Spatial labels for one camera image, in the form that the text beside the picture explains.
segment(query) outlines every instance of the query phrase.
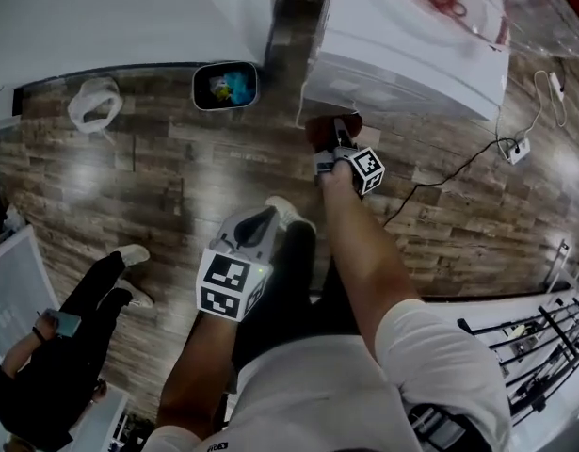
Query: electrical outlet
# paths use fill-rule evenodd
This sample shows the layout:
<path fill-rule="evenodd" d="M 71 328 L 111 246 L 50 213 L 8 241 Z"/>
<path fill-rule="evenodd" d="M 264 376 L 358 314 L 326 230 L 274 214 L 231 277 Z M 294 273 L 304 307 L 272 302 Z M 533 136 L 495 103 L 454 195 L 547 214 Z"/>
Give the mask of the electrical outlet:
<path fill-rule="evenodd" d="M 559 101 L 563 102 L 563 97 L 565 97 L 565 92 L 561 90 L 561 83 L 559 82 L 559 78 L 556 76 L 556 73 L 551 72 L 549 73 L 549 80 L 551 81 L 551 85 L 553 86 L 553 90 L 555 91 Z"/>
<path fill-rule="evenodd" d="M 530 154 L 530 139 L 526 137 L 524 140 L 520 140 L 516 145 L 513 145 L 508 149 L 508 162 L 515 166 L 528 154 Z"/>

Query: white sneaker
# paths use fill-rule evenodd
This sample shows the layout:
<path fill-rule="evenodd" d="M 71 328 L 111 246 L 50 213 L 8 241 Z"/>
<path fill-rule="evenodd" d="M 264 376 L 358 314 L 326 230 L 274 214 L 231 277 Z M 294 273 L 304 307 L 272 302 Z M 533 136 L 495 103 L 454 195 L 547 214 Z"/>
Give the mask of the white sneaker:
<path fill-rule="evenodd" d="M 126 290 L 132 293 L 132 300 L 130 301 L 131 305 L 135 305 L 140 308 L 153 307 L 153 298 L 147 295 L 144 291 L 140 291 L 139 289 L 134 288 L 134 286 L 126 280 L 118 280 L 114 287 L 121 288 L 122 290 Z"/>
<path fill-rule="evenodd" d="M 281 215 L 279 226 L 281 226 L 282 230 L 287 231 L 287 228 L 292 222 L 302 221 L 306 224 L 310 224 L 312 229 L 314 229 L 314 234 L 316 234 L 316 226 L 314 226 L 314 223 L 300 216 L 296 207 L 285 198 L 282 198 L 281 196 L 270 196 L 265 201 L 265 205 L 277 208 L 277 211 L 279 211 L 279 214 Z"/>
<path fill-rule="evenodd" d="M 144 246 L 140 245 L 126 245 L 120 246 L 116 249 L 121 254 L 121 259 L 126 267 L 137 265 L 143 261 L 147 261 L 151 255 Z"/>

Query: black pants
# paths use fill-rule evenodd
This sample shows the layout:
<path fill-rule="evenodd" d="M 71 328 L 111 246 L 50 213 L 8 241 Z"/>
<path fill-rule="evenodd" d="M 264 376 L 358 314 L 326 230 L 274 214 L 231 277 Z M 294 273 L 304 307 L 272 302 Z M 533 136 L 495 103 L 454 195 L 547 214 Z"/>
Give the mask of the black pants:
<path fill-rule="evenodd" d="M 315 242 L 310 225 L 295 222 L 287 228 L 272 259 L 274 271 L 266 290 L 238 327 L 233 351 L 237 373 L 284 343 L 318 335 L 360 334 L 332 258 L 322 296 L 311 304 Z"/>
<path fill-rule="evenodd" d="M 60 309 L 82 318 L 77 332 L 67 345 L 74 355 L 82 357 L 83 363 L 88 363 L 89 372 L 95 379 L 103 368 L 121 308 L 132 299 L 132 294 L 127 290 L 111 289 L 124 269 L 117 251 L 97 261 Z"/>

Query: trash can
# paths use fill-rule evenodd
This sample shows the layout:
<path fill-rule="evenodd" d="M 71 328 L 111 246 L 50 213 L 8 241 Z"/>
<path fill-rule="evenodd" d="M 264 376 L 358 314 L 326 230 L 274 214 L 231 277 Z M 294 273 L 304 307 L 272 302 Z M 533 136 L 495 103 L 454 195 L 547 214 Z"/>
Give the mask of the trash can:
<path fill-rule="evenodd" d="M 205 65 L 193 75 L 193 102 L 199 110 L 248 107 L 259 96 L 258 73 L 248 62 Z"/>

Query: person's hand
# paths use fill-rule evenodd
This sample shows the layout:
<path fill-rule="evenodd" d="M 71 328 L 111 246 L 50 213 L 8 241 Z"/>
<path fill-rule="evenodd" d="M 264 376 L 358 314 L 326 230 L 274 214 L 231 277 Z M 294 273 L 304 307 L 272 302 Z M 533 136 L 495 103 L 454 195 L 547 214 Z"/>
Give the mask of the person's hand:
<path fill-rule="evenodd" d="M 50 316 L 46 312 L 44 312 L 36 320 L 34 327 L 36 328 L 36 330 L 40 332 L 44 340 L 52 340 L 53 338 L 56 337 L 57 325 L 58 325 L 57 319 L 54 316 Z"/>
<path fill-rule="evenodd" d="M 354 190 L 354 174 L 352 167 L 343 159 L 337 161 L 332 172 L 325 172 L 320 175 L 323 189 L 339 188 L 343 190 Z"/>
<path fill-rule="evenodd" d="M 107 395 L 107 382 L 104 380 L 99 380 L 99 384 L 97 385 L 97 388 L 94 390 L 92 394 L 92 400 L 95 403 L 98 403 L 101 400 L 103 400 L 106 395 Z"/>

